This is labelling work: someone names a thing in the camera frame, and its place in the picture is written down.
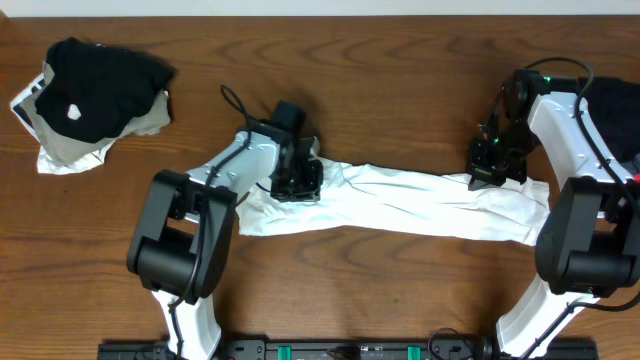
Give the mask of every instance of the folded clothing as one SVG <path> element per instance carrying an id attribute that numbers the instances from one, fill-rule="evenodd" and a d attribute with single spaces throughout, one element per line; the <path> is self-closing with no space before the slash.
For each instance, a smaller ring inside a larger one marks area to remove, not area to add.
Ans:
<path id="1" fill-rule="evenodd" d="M 75 38 L 53 45 L 46 63 L 55 77 L 35 101 L 37 114 L 56 133 L 87 143 L 119 137 L 173 77 L 172 68 L 148 55 Z"/>
<path id="2" fill-rule="evenodd" d="M 31 121 L 29 114 L 27 114 L 27 112 L 24 110 L 22 106 L 25 105 L 23 104 L 23 102 L 25 102 L 25 99 L 27 98 L 31 98 L 31 100 L 35 99 L 37 97 L 37 95 L 35 94 L 40 93 L 41 89 L 43 89 L 47 85 L 47 81 L 50 82 L 52 77 L 53 77 L 53 71 L 51 71 L 50 67 L 48 67 L 47 64 L 45 63 L 45 70 L 43 74 L 40 74 L 38 77 L 36 77 L 35 80 L 33 80 L 27 86 L 27 88 L 21 91 L 20 94 L 18 94 L 18 96 L 16 96 L 16 98 L 13 99 L 10 103 L 11 111 L 16 115 L 18 120 L 20 120 L 20 123 L 25 127 L 25 129 L 38 142 L 41 142 L 41 140 L 38 138 L 38 135 L 36 134 L 36 130 L 33 127 L 33 122 Z M 152 108 L 152 111 L 151 111 L 155 114 L 153 118 L 149 119 L 149 115 L 151 114 L 150 112 L 150 114 L 143 116 L 142 118 L 144 119 L 142 120 L 132 119 L 130 122 L 131 126 L 128 125 L 127 127 L 125 127 L 125 131 L 123 131 L 123 134 L 124 133 L 128 134 L 129 133 L 128 129 L 131 129 L 133 133 L 137 135 L 150 135 L 150 134 L 155 134 L 159 132 L 160 127 L 168 124 L 170 121 L 169 113 L 167 110 L 167 104 L 166 104 L 168 101 L 168 96 L 169 96 L 169 93 L 167 91 L 162 91 L 158 93 L 156 97 L 156 101 L 154 102 L 154 107 Z M 36 117 L 40 117 L 40 116 L 35 113 L 34 106 L 35 105 L 33 105 L 33 101 L 31 101 L 31 105 L 26 105 L 25 108 L 31 109 L 33 111 L 33 113 L 31 113 L 31 116 L 35 119 Z M 36 123 L 38 122 L 46 125 L 43 119 L 36 121 Z M 73 154 L 76 151 L 75 148 L 69 147 L 73 145 L 73 142 L 79 143 L 81 148 L 85 150 L 90 150 L 90 148 L 87 148 L 87 146 L 95 145 L 95 144 L 84 143 L 71 138 L 67 138 L 55 132 L 53 132 L 53 134 L 55 134 L 56 136 L 59 136 L 60 139 L 63 140 L 59 143 L 56 143 L 56 142 L 53 142 L 53 143 L 58 145 L 64 145 L 61 148 L 62 150 L 65 151 L 63 152 L 63 154 L 66 154 L 65 156 L 69 156 L 69 154 Z M 47 153 L 45 148 L 41 146 L 38 154 L 38 160 L 37 160 L 38 173 L 66 175 L 66 174 L 80 173 L 83 171 L 93 169 L 104 163 L 107 151 L 115 143 L 115 140 L 116 139 L 111 139 L 107 144 L 104 144 L 98 150 L 87 153 L 81 156 L 79 159 L 71 163 L 65 163 L 65 164 L 61 164 L 60 162 L 61 159 L 59 158 L 57 158 L 54 161 L 51 155 Z"/>
<path id="3" fill-rule="evenodd" d="M 45 63 L 45 86 L 55 80 L 52 68 Z M 101 148 L 113 143 L 117 138 L 104 138 L 96 143 L 87 143 L 61 135 L 55 132 L 45 119 L 36 112 L 35 103 L 40 94 L 46 90 L 35 92 L 27 96 L 20 104 L 20 108 L 24 111 L 31 122 L 31 126 L 36 133 L 37 139 L 49 155 L 55 166 L 64 166 L 72 164 L 80 160 L 83 156 L 100 150 Z M 170 122 L 169 113 L 167 111 L 168 95 L 165 91 L 160 91 L 156 95 L 156 99 L 149 113 L 133 118 L 125 126 L 119 137 L 126 136 L 131 133 L 138 135 L 155 134 L 159 129 Z"/>
<path id="4" fill-rule="evenodd" d="M 468 174 L 436 176 L 322 159 L 317 202 L 281 203 L 257 186 L 236 207 L 240 234 L 269 236 L 343 225 L 535 245 L 549 215 L 549 185 L 513 180 L 468 191 Z"/>

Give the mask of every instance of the black t-shirt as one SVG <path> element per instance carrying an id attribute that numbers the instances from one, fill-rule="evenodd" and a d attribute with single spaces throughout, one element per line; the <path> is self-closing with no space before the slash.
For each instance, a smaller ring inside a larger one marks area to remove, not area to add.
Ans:
<path id="1" fill-rule="evenodd" d="M 146 54 L 75 38 L 53 45 L 46 61 L 54 78 L 36 100 L 37 113 L 55 132 L 88 143 L 116 138 L 147 114 L 174 72 Z M 71 105 L 80 110 L 77 120 L 68 117 Z"/>

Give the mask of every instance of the white cloth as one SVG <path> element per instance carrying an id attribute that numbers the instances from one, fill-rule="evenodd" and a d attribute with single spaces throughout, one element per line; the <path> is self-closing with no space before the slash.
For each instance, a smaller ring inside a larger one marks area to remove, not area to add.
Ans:
<path id="1" fill-rule="evenodd" d="M 281 203 L 257 186 L 236 207 L 240 234 L 268 236 L 343 225 L 535 245 L 549 185 L 513 180 L 468 191 L 467 174 L 436 176 L 322 159 L 318 202 Z"/>
<path id="2" fill-rule="evenodd" d="M 111 146 L 113 146 L 113 143 L 115 143 L 115 140 L 103 146 L 100 150 L 89 153 L 69 165 L 62 166 L 56 165 L 51 156 L 47 154 L 47 151 L 44 149 L 44 147 L 40 146 L 38 161 L 36 163 L 36 166 L 38 167 L 38 173 L 67 175 L 91 170 L 96 166 L 104 164 L 104 158 L 107 156 L 107 151 L 109 151 Z"/>

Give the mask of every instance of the green connector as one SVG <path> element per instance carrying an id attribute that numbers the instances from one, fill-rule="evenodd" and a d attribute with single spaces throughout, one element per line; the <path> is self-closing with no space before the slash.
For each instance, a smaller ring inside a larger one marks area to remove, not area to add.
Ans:
<path id="1" fill-rule="evenodd" d="M 409 360 L 420 360 L 420 348 L 418 346 L 409 346 L 407 352 L 409 353 Z"/>
<path id="2" fill-rule="evenodd" d="M 291 360 L 291 346 L 278 347 L 278 360 Z"/>

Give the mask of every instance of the wooden table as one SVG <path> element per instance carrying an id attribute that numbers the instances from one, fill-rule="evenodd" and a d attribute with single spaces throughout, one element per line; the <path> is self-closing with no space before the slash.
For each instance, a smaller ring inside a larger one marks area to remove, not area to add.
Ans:
<path id="1" fill-rule="evenodd" d="M 242 119 L 219 95 L 221 83 L 258 117 L 279 99 L 302 105 L 325 157 L 446 174 L 464 171 L 477 124 L 517 67 L 568 55 L 598 74 L 640 81 L 633 17 L 0 21 L 0 357 L 7 359 L 95 358 L 105 340 L 166 336 L 157 303 L 126 270 L 126 251 L 152 176 L 197 167 L 230 143 Z M 173 64 L 174 121 L 159 135 L 118 141 L 94 170 L 38 175 L 38 144 L 6 104 L 41 71 L 47 48 L 68 36 Z M 532 154 L 529 170 L 557 195 L 543 151 Z M 444 326 L 487 333 L 534 273 L 533 249 L 515 243 L 348 227 L 235 235 L 216 313 L 224 329 L 275 339 L 426 338 Z M 640 310 L 585 311 L 562 334 L 593 336 L 603 359 L 638 359 L 639 320 Z"/>

